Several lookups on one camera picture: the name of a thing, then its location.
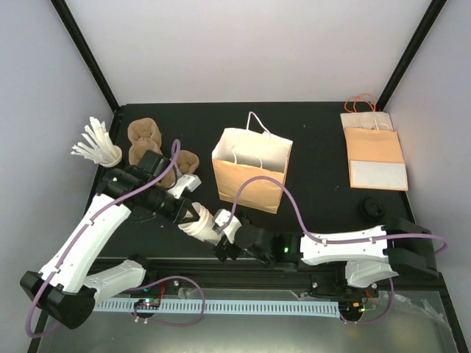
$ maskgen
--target white paper bag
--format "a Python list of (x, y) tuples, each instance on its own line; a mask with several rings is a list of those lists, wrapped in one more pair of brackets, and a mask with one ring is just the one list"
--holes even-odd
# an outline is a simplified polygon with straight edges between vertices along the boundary
[[(254, 115), (265, 132), (249, 130)], [(212, 159), (219, 198), (233, 202), (238, 189), (248, 179), (265, 176), (285, 184), (293, 141), (273, 135), (256, 114), (249, 113), (246, 129), (228, 128), (213, 150)], [(268, 180), (258, 180), (245, 187), (238, 204), (276, 213), (282, 190)]]

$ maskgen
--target black frame pole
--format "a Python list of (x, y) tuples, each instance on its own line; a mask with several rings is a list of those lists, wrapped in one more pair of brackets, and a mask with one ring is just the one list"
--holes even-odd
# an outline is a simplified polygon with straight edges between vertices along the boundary
[(394, 90), (396, 89), (397, 85), (399, 85), (400, 80), (403, 78), (404, 73), (411, 64), (415, 54), (420, 48), (420, 45), (427, 36), (428, 31), (430, 31), (430, 28), (432, 28), (433, 23), (435, 22), (439, 13), (442, 11), (442, 8), (446, 2), (447, 0), (432, 0), (428, 6), (428, 9), (425, 11), (425, 14), (422, 17), (419, 26), (415, 30), (411, 41), (407, 45), (406, 50), (400, 58), (399, 63), (394, 69), (388, 83), (386, 84), (380, 98), (378, 99), (378, 102), (376, 103), (376, 109), (378, 111), (382, 112), (388, 104), (388, 101), (394, 93)]
[(93, 78), (95, 79), (98, 87), (105, 96), (106, 101), (110, 105), (111, 110), (113, 113), (116, 113), (119, 110), (118, 101), (116, 101), (113, 92), (111, 91), (108, 82), (105, 79), (105, 76), (102, 73), (98, 63), (93, 56), (90, 47), (88, 46), (85, 38), (83, 37), (82, 32), (80, 31), (77, 22), (75, 21), (70, 9), (68, 8), (65, 0), (51, 0), (51, 3), (54, 5), (57, 13), (60, 16), (60, 19), (64, 23), (64, 26), (67, 29), (67, 32), (72, 37), (72, 40), (75, 43), (77, 49), (79, 49), (80, 54), (83, 57), (83, 60), (88, 66)]

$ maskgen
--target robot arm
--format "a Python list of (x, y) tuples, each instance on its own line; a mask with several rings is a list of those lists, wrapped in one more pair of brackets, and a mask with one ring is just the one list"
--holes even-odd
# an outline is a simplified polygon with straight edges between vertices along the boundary
[[(119, 205), (109, 207), (91, 222), (92, 215), (98, 210), (147, 183), (166, 168), (165, 160), (153, 152), (146, 153), (141, 162), (143, 164), (138, 167), (113, 169), (105, 174), (99, 193), (94, 196), (87, 213), (59, 252), (38, 273), (28, 271), (20, 281), (26, 294), (33, 299), (50, 273), (55, 272), (39, 298), (38, 306), (69, 329), (81, 325), (96, 304), (143, 282), (146, 269), (139, 259), (126, 260), (114, 268), (87, 277), (106, 242), (133, 210), (142, 207), (164, 215), (177, 224), (199, 219), (190, 201), (181, 197), (184, 190), (193, 191), (201, 183), (197, 176), (187, 174), (178, 179), (173, 188), (145, 190)], [(63, 264), (56, 268), (58, 260), (86, 224), (88, 227), (71, 247)]]
[[(21, 279), (21, 286), (33, 299), (51, 272), (56, 274), (40, 297), (38, 306), (70, 329), (82, 324), (93, 311), (94, 306), (116, 294), (138, 287), (144, 280), (146, 269), (139, 259), (126, 260), (121, 265), (98, 274), (87, 276), (100, 251), (114, 231), (137, 208), (158, 213), (176, 224), (199, 220), (199, 215), (191, 202), (182, 198), (184, 190), (193, 191), (201, 183), (197, 176), (185, 175), (179, 178), (169, 190), (149, 188), (120, 205), (104, 211), (93, 223), (90, 218), (97, 210), (113, 200), (146, 184), (160, 174), (168, 165), (162, 156), (148, 151), (138, 166), (128, 166), (124, 170), (113, 169), (105, 174), (94, 196), (87, 214), (81, 220), (71, 237), (59, 252), (42, 267), (40, 272), (28, 271)], [(214, 217), (214, 232), (220, 237), (214, 246), (214, 254), (225, 261), (228, 257), (237, 259), (241, 253), (260, 260), (268, 267), (284, 271), (296, 271), (301, 265), (319, 265), (329, 262), (347, 262), (341, 274), (330, 282), (336, 283), (340, 296), (352, 292), (352, 288), (365, 288), (372, 282), (398, 274), (426, 274), (436, 276), (433, 247), (424, 246), (423, 240), (415, 243), (389, 244), (387, 240), (324, 246), (313, 242), (304, 234), (271, 233), (256, 228), (247, 219), (233, 218), (223, 232), (220, 226), (229, 219), (227, 210), (220, 210)], [(66, 251), (78, 231), (88, 224), (71, 251), (67, 254), (60, 269), (55, 268), (58, 259)], [(377, 226), (360, 232), (314, 235), (325, 240), (365, 238), (385, 235), (389, 232), (429, 232), (415, 224), (395, 224)]]

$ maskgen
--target cardboard bag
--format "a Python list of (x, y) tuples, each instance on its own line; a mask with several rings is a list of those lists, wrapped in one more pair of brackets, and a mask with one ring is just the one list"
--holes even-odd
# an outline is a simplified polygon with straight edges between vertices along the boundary
[(408, 190), (397, 132), (347, 127), (345, 139), (352, 188)]
[[(251, 115), (265, 130), (263, 134), (249, 130)], [(212, 153), (219, 198), (234, 202), (242, 184), (256, 176), (268, 176), (284, 185), (292, 144), (293, 141), (273, 135), (253, 112), (249, 113), (245, 130), (225, 129)], [(276, 213), (282, 195), (276, 184), (258, 180), (245, 187), (238, 204)]]

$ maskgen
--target gray floor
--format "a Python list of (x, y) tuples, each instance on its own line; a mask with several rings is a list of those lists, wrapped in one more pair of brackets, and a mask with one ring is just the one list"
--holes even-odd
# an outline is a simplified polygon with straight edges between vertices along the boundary
[[(397, 301), (385, 321), (365, 327), (332, 318), (207, 315), (195, 326), (173, 328), (135, 323), (126, 313), (94, 313), (78, 329), (62, 327), (44, 339), (39, 352), (456, 352), (437, 295), (425, 297), (427, 310), (424, 293), (413, 293), (401, 297), (412, 301)], [(380, 304), (376, 313), (367, 313), (370, 318), (384, 309), (385, 301)]]

